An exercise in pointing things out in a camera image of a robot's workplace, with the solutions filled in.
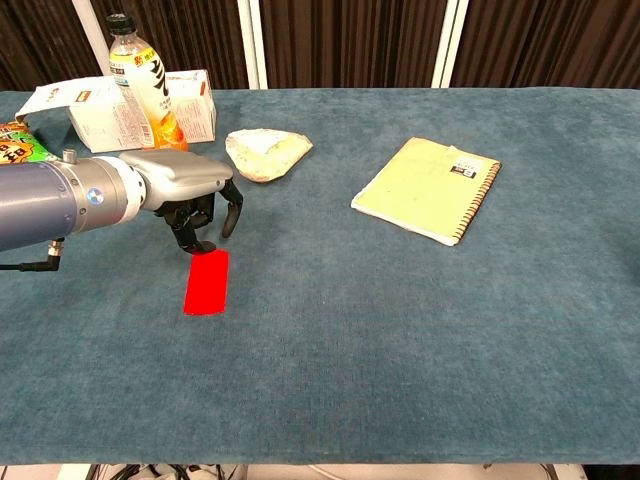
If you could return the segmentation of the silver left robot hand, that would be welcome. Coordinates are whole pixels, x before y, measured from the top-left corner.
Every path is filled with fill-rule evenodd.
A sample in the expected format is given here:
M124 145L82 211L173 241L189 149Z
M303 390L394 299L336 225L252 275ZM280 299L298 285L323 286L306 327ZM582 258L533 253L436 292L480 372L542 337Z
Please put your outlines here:
M165 220L183 251L204 255L216 249L214 243L196 236L198 228L213 221L216 194L228 202L221 237L231 236L241 214L243 195L233 182L228 164L174 149L128 151L120 159L145 182L142 208Z

